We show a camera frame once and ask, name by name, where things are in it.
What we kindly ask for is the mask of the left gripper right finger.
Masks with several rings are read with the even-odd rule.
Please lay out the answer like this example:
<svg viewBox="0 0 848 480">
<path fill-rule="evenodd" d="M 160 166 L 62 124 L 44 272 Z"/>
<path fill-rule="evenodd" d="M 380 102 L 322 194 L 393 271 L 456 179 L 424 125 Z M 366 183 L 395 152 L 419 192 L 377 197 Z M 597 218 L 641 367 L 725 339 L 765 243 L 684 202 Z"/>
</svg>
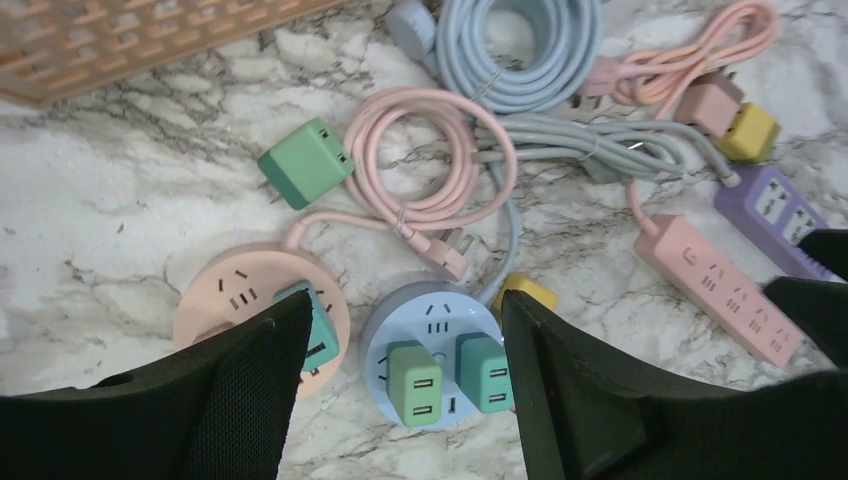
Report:
<svg viewBox="0 0 848 480">
<path fill-rule="evenodd" d="M 532 479 L 843 479 L 847 374 L 753 391 L 655 367 L 511 290 L 501 317 Z"/>
</svg>

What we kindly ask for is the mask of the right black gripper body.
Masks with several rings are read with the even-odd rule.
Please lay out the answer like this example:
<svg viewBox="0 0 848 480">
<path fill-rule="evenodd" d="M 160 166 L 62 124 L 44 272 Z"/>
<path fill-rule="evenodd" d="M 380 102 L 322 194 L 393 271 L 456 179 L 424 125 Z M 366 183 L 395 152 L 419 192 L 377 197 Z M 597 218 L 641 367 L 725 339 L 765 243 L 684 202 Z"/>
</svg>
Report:
<svg viewBox="0 0 848 480">
<path fill-rule="evenodd" d="M 832 273 L 847 278 L 847 231 L 817 229 L 799 248 Z M 836 367 L 847 366 L 847 283 L 781 276 L 763 289 Z"/>
</svg>

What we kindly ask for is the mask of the small pink charger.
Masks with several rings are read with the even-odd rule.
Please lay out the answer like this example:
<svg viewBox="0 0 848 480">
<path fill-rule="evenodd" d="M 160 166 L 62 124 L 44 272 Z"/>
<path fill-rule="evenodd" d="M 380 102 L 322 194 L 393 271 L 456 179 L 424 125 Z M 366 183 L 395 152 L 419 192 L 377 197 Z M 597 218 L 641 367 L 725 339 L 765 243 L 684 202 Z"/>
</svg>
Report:
<svg viewBox="0 0 848 480">
<path fill-rule="evenodd" d="M 697 77 L 683 92 L 674 120 L 702 134 L 724 136 L 739 112 L 744 92 L 721 71 Z"/>
</svg>

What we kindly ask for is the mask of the teal blue usb charger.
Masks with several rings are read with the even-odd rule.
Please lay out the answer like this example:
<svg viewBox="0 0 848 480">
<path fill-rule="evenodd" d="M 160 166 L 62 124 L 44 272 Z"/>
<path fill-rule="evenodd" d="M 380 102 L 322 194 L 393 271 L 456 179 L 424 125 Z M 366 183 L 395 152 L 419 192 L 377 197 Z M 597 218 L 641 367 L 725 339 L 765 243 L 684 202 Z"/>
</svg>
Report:
<svg viewBox="0 0 848 480">
<path fill-rule="evenodd" d="M 312 304 L 312 324 L 305 354 L 303 372 L 315 372 L 322 365 L 336 358 L 340 344 L 335 326 L 329 316 L 332 305 L 325 305 L 320 298 L 323 289 L 316 290 L 307 280 L 300 280 L 275 293 L 273 300 L 281 301 L 296 292 L 305 291 Z"/>
</svg>

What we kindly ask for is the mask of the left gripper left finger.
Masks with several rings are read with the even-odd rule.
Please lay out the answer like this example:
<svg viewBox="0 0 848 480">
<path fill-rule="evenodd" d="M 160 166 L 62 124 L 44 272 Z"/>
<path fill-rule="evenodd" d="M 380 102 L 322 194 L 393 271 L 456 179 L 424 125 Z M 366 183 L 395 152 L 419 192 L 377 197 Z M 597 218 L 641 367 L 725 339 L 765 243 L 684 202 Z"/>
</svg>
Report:
<svg viewBox="0 0 848 480">
<path fill-rule="evenodd" d="M 5 479 L 273 479 L 312 323 L 307 294 L 85 388 L 1 400 Z"/>
</svg>

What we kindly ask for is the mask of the dark green usb charger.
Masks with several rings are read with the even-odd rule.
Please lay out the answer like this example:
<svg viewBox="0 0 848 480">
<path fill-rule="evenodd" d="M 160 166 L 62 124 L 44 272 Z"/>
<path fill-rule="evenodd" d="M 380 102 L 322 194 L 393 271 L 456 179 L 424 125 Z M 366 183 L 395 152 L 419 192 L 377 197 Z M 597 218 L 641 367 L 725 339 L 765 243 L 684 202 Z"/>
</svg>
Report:
<svg viewBox="0 0 848 480">
<path fill-rule="evenodd" d="M 257 166 L 293 209 L 302 210 L 349 177 L 354 160 L 337 132 L 313 118 L 269 148 Z"/>
</svg>

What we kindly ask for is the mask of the yellow usb charger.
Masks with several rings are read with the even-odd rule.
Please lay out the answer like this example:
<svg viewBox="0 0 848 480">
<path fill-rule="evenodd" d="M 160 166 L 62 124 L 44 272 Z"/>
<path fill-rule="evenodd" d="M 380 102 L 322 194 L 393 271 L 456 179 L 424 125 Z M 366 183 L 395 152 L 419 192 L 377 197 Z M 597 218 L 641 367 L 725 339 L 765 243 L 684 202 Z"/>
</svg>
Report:
<svg viewBox="0 0 848 480">
<path fill-rule="evenodd" d="M 527 293 L 549 310 L 555 310 L 559 303 L 559 296 L 554 291 L 523 274 L 513 272 L 506 277 L 492 304 L 492 310 L 496 316 L 500 316 L 504 294 L 509 290 Z"/>
</svg>

